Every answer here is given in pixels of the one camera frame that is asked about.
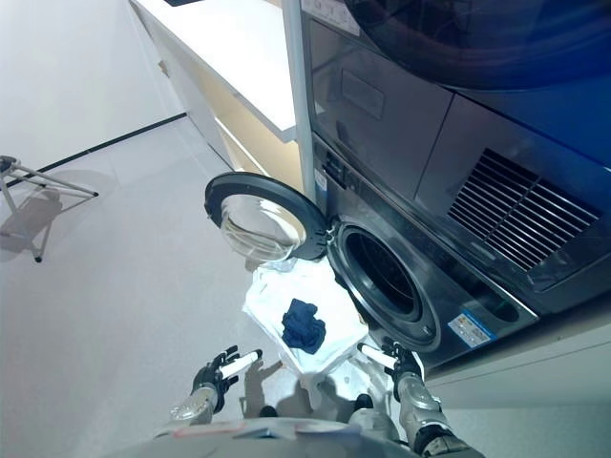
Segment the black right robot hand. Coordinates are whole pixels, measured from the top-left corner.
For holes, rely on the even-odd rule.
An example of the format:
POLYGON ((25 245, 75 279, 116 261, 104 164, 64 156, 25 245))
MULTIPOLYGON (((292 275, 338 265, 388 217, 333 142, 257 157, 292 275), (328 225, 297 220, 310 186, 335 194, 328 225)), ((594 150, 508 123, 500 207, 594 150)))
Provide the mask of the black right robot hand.
POLYGON ((423 381, 423 371, 416 356, 400 343, 388 341, 377 348, 367 343, 357 344, 357 349, 367 358, 381 365, 395 387, 406 377, 423 381))

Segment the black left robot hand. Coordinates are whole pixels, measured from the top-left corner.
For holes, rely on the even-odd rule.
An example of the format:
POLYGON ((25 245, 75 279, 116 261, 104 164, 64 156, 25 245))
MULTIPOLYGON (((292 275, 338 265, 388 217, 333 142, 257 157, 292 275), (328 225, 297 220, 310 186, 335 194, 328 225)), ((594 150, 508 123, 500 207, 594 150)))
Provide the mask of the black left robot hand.
POLYGON ((261 349, 241 355, 238 347, 232 345, 198 371, 192 383, 192 391, 211 385, 219 394, 224 394, 239 380, 239 373, 259 361, 262 356, 261 349))

